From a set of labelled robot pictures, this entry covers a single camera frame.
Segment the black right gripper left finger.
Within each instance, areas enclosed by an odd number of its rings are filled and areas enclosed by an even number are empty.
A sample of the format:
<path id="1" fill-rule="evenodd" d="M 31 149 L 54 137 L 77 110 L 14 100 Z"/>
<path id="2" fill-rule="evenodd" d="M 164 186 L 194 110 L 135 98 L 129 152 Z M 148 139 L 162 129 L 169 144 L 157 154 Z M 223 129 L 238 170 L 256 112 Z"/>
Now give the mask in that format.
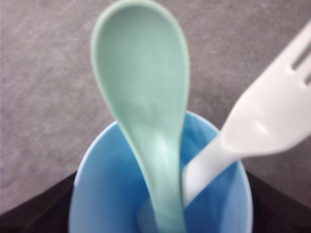
<path id="1" fill-rule="evenodd" d="M 67 233 L 76 173 L 0 216 L 2 233 Z"/>

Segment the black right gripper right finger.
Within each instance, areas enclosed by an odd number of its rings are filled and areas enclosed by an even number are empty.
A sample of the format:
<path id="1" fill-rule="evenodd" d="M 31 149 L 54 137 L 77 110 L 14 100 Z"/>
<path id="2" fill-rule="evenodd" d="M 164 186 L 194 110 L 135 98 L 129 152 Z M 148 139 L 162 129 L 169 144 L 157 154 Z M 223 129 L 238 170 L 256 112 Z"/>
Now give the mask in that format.
<path id="1" fill-rule="evenodd" d="M 249 171 L 254 233 L 309 233 L 311 209 L 276 190 Z"/>

